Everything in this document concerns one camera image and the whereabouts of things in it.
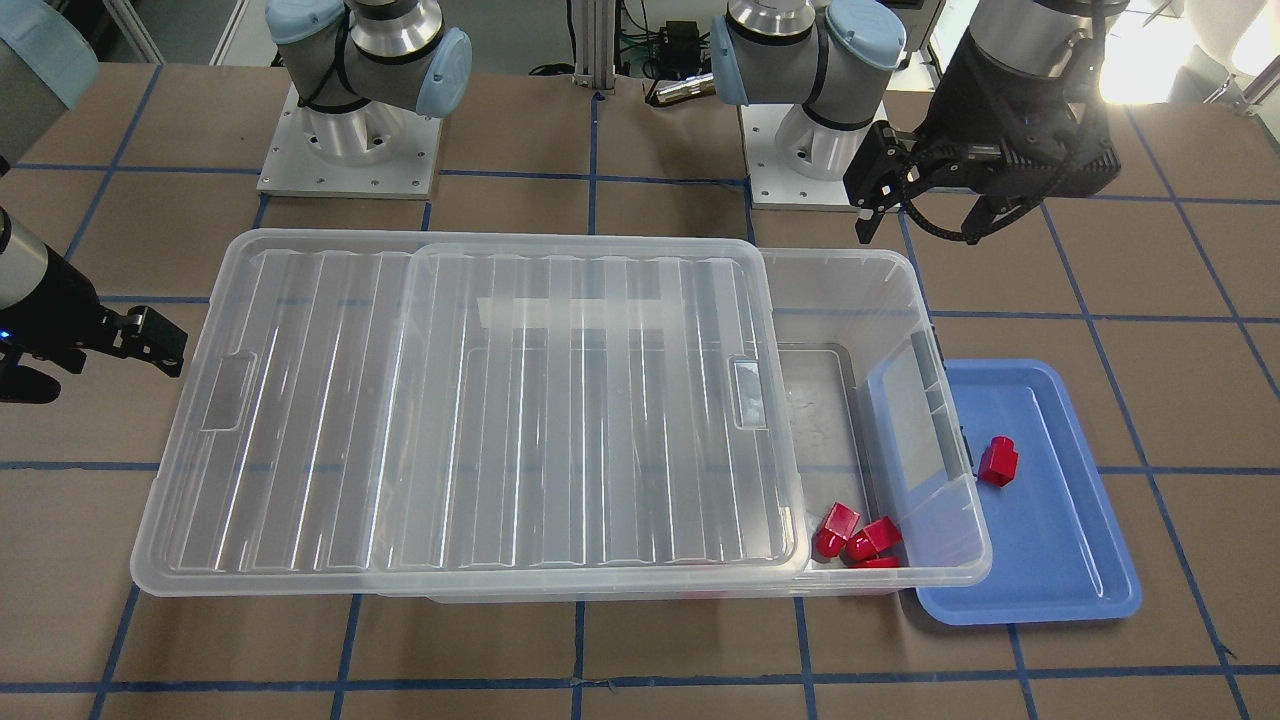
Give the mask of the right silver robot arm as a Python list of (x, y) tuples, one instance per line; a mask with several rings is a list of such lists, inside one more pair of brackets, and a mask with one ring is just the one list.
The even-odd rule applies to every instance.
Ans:
[[(298, 94), (314, 115), (343, 117), (380, 102), (444, 118), (472, 69), (472, 46), (435, 1), (270, 1), (265, 19)], [(73, 24), (44, 1), (3, 4), (3, 169), (22, 159), (84, 96), (99, 59)], [(159, 310), (118, 313), (65, 258), (3, 214), (1, 395), (50, 404), (60, 382), (23, 364), (78, 374), (88, 354), (131, 357), (177, 378), (188, 334)]]

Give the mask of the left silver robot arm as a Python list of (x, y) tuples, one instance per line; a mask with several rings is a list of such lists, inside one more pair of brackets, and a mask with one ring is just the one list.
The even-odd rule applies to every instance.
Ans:
[(837, 181), (869, 243), (899, 209), (969, 246), (1047, 199), (1087, 199), (1123, 168), (1100, 74), (1124, 1), (980, 1), (910, 131), (876, 113), (905, 49), (878, 1), (731, 1), (710, 31), (728, 105), (785, 105), (776, 147)]

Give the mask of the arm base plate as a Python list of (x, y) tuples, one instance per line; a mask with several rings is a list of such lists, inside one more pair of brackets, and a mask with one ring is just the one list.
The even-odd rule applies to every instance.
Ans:
[(870, 211), (849, 201), (844, 176), (869, 126), (836, 131), (797, 104), (739, 108), (751, 204), (765, 210)]
[(428, 200), (444, 122), (370, 102), (346, 114), (288, 90), (256, 188), (273, 197)]

